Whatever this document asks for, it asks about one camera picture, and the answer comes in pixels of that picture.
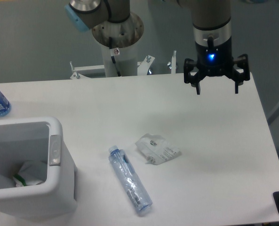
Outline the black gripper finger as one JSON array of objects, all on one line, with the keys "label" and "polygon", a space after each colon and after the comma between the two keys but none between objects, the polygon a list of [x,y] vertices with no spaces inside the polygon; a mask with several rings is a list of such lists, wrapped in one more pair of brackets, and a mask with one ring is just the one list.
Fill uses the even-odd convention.
[{"label": "black gripper finger", "polygon": [[[194,68],[197,68],[198,71],[194,75],[192,75],[191,72]],[[206,75],[206,70],[202,68],[202,65],[199,61],[194,61],[190,58],[186,58],[184,60],[184,83],[190,83],[192,87],[196,88],[197,95],[200,95],[200,82],[206,77]]]},{"label": "black gripper finger", "polygon": [[239,86],[250,80],[248,54],[231,58],[224,66],[224,75],[234,81],[235,94],[239,93]]}]

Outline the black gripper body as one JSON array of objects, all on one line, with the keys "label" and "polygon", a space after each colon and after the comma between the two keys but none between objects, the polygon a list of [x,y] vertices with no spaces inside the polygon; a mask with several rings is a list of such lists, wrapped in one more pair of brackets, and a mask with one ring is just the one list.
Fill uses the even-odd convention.
[{"label": "black gripper body", "polygon": [[221,45],[208,49],[208,46],[195,44],[197,51],[197,68],[205,76],[222,76],[230,74],[233,67],[231,38]]}]

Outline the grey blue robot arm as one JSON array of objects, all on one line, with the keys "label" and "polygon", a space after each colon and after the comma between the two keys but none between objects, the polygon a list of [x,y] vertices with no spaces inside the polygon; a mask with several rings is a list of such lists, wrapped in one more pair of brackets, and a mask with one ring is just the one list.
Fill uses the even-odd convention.
[{"label": "grey blue robot arm", "polygon": [[[231,3],[228,0],[177,0],[191,11],[197,59],[185,59],[183,80],[200,93],[206,77],[225,76],[238,88],[250,79],[248,56],[232,56]],[[137,75],[134,45],[141,39],[141,18],[130,10],[128,0],[71,0],[64,7],[81,32],[91,30],[104,51],[108,77]]]}]

